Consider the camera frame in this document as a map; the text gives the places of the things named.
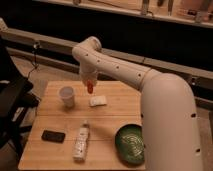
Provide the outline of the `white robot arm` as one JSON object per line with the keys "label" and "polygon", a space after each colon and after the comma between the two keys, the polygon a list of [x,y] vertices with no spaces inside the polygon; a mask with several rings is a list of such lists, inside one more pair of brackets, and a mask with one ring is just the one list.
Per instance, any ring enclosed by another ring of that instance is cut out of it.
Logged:
{"label": "white robot arm", "polygon": [[146,171],[203,171],[194,94],[181,77],[105,55],[96,37],[72,49],[83,84],[102,72],[141,93]]}

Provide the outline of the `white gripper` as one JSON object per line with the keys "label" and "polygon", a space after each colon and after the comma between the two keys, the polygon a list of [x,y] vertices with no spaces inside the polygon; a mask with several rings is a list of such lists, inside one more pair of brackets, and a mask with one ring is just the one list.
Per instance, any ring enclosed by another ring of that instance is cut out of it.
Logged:
{"label": "white gripper", "polygon": [[95,86],[97,84],[98,70],[96,68],[81,63],[79,74],[85,86]]}

